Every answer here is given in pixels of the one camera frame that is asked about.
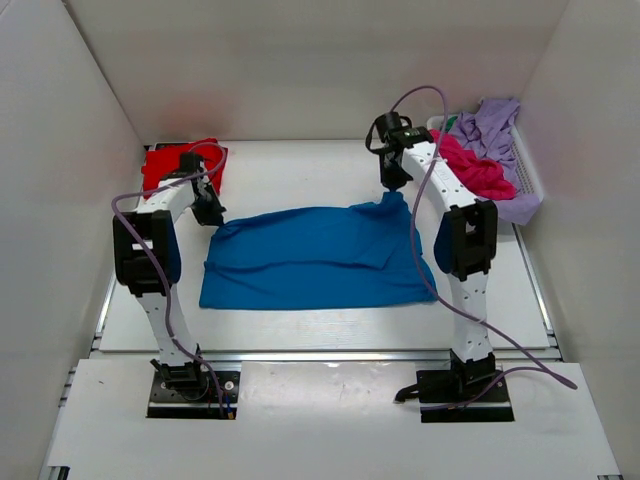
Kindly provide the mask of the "blue t shirt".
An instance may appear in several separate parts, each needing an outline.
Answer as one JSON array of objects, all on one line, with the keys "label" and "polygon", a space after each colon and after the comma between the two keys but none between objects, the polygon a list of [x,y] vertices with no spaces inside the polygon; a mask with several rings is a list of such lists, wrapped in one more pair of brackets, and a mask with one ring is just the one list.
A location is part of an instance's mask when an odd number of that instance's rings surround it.
[{"label": "blue t shirt", "polygon": [[432,303],[436,282],[403,195],[236,219],[213,234],[203,309],[294,311]]}]

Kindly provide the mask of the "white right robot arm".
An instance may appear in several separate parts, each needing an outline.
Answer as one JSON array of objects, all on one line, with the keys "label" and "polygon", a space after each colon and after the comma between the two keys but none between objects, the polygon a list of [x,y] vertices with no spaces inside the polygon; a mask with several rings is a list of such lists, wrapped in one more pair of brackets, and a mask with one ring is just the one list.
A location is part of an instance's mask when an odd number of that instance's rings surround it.
[{"label": "white right robot arm", "polygon": [[381,183],[395,191],[407,182],[420,184],[416,199],[426,196],[441,214],[434,258],[448,276],[454,311],[454,340],[447,373],[449,391],[471,400],[496,373],[495,356],[483,324],[486,287],[497,245],[497,208],[468,190],[436,151],[424,127],[396,112],[378,116],[365,137],[378,156]]}]

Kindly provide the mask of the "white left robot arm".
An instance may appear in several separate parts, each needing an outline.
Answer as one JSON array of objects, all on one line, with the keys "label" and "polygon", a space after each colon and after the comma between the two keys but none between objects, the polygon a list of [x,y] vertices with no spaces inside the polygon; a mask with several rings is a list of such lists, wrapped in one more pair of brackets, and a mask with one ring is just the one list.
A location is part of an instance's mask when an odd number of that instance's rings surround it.
[{"label": "white left robot arm", "polygon": [[178,167],[156,188],[111,200],[116,280],[137,299],[152,326],[160,353],[152,365],[169,389],[188,398],[220,388],[186,326],[177,293],[182,274],[177,220],[190,210],[201,226],[224,224],[226,208],[212,178],[225,166],[227,151],[216,143],[209,145],[222,155],[213,168],[191,149],[180,155]]}]

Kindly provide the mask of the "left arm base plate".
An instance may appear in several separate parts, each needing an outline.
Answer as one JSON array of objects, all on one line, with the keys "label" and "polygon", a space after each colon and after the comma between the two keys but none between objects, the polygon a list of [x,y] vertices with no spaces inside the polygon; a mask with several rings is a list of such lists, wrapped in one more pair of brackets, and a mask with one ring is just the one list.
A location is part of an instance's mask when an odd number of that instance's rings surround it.
[{"label": "left arm base plate", "polygon": [[217,383],[204,366],[169,367],[152,360],[154,376],[146,417],[150,419],[235,420],[241,372],[216,372]]}]

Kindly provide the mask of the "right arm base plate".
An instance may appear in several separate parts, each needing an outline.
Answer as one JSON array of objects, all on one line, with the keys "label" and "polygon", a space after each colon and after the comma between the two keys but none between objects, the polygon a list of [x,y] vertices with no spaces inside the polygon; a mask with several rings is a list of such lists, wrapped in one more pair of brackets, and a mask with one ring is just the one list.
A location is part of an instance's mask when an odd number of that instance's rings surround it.
[{"label": "right arm base plate", "polygon": [[420,420],[428,423],[510,423],[515,421],[503,371],[465,382],[458,369],[421,369],[399,389],[395,404],[417,401]]}]

